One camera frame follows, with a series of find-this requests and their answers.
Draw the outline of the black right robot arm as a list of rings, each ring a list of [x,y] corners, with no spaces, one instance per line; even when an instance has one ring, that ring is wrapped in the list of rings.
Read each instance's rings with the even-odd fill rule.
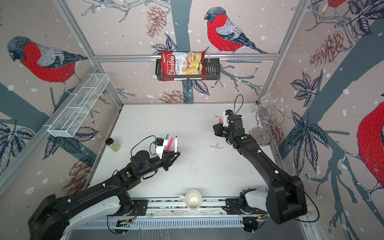
[[[260,148],[256,140],[245,133],[241,115],[232,110],[223,113],[221,123],[213,126],[215,135],[223,137],[260,173],[268,186],[266,208],[276,224],[282,224],[308,212],[303,182],[279,168]]]

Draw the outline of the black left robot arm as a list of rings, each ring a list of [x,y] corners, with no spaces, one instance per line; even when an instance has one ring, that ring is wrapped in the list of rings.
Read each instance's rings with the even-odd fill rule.
[[[128,214],[132,209],[128,190],[159,168],[168,171],[179,156],[180,152],[165,151],[161,157],[151,157],[149,152],[139,151],[126,167],[95,186],[60,198],[54,194],[45,197],[28,221],[31,239],[59,240],[76,215],[110,197],[119,199],[120,206],[115,215]]]

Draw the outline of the white marker pen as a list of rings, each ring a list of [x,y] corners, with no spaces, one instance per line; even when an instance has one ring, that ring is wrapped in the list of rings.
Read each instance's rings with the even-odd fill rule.
[[[175,153],[178,152],[178,138],[177,138],[177,136],[175,137],[175,141],[174,141],[174,152]]]

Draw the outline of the pink highlighter pen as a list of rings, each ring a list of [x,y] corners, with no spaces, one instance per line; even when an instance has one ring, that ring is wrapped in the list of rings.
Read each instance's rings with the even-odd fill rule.
[[[167,148],[166,148],[166,151],[169,151],[170,150],[170,147],[173,143],[173,138],[171,138],[171,140],[169,141],[168,145],[167,145]]]

